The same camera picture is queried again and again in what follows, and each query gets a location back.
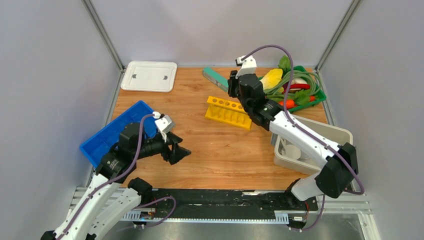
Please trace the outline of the wire gauze with white disc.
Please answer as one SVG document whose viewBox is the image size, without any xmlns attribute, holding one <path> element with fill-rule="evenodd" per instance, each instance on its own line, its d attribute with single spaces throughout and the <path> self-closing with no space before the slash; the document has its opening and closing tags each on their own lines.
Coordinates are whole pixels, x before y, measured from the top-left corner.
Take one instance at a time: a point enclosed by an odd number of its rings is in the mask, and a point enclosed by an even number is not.
<svg viewBox="0 0 424 240">
<path fill-rule="evenodd" d="M 297 161 L 305 161 L 306 159 L 309 158 L 309 156 L 305 152 L 300 150 L 297 146 L 292 144 L 290 141 L 281 138 L 279 143 L 281 146 L 281 149 L 279 150 L 279 152 L 281 153 L 282 156 L 292 160 L 297 160 Z"/>
</svg>

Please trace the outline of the beige plastic tub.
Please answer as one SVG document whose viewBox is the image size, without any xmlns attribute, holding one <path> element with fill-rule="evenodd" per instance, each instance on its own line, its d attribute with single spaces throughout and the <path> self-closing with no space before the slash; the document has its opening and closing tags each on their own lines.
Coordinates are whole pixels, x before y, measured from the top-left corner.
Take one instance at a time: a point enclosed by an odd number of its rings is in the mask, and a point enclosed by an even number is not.
<svg viewBox="0 0 424 240">
<path fill-rule="evenodd" d="M 353 135 L 352 133 L 344 128 L 332 126 L 326 123 L 321 123 L 315 120 L 310 120 L 308 118 L 304 118 L 301 116 L 295 116 L 295 118 L 310 128 L 311 130 L 315 131 L 319 135 L 323 136 L 326 139 L 329 139 L 333 142 L 338 143 L 339 145 L 344 145 L 345 143 L 353 144 Z M 293 160 L 290 158 L 287 158 L 283 156 L 280 153 L 281 145 L 280 140 L 283 139 L 279 135 L 272 134 L 271 137 L 271 143 L 274 145 L 274 164 L 285 167 L 288 169 L 291 169 L 293 171 L 306 174 L 306 175 L 312 175 L 321 170 L 321 167 L 317 164 L 317 162 L 309 157 L 308 159 L 304 161 L 299 160 Z"/>
</svg>

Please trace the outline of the white tray lid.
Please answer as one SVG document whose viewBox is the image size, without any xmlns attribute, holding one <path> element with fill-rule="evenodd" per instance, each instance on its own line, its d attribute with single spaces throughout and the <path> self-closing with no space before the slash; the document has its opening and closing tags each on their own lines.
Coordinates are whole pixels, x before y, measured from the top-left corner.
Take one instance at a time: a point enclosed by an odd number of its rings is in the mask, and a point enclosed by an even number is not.
<svg viewBox="0 0 424 240">
<path fill-rule="evenodd" d="M 169 93 L 174 88 L 178 66 L 166 61 L 131 61 L 120 88 L 125 91 Z"/>
</svg>

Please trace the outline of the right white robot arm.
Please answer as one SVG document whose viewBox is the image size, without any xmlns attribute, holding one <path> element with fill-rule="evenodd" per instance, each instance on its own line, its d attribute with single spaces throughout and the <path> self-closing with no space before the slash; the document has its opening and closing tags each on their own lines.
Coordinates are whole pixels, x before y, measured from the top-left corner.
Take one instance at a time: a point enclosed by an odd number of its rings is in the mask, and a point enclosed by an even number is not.
<svg viewBox="0 0 424 240">
<path fill-rule="evenodd" d="M 230 72 L 228 95 L 239 100 L 251 121 L 296 145 L 321 168 L 290 184 L 286 205 L 296 210 L 312 197 L 338 198 L 358 173 L 356 148 L 348 142 L 340 145 L 299 122 L 282 105 L 265 96 L 256 74 L 237 74 L 237 70 Z"/>
</svg>

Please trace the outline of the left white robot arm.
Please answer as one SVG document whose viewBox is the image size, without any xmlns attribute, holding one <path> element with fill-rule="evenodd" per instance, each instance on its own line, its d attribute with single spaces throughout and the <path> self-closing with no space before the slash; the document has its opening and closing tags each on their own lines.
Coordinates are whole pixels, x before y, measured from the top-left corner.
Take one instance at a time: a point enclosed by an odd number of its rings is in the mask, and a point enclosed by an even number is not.
<svg viewBox="0 0 424 240">
<path fill-rule="evenodd" d="M 106 206 L 121 184 L 136 169 L 139 159 L 161 155 L 171 165 L 191 154 L 179 146 L 182 138 L 172 133 L 175 123 L 168 117 L 155 120 L 157 133 L 147 137 L 143 124 L 131 122 L 119 134 L 118 141 L 101 158 L 91 184 L 66 220 L 55 230 L 46 231 L 43 240 L 101 240 L 129 211 L 154 207 L 151 184 L 136 177 L 121 195 Z"/>
</svg>

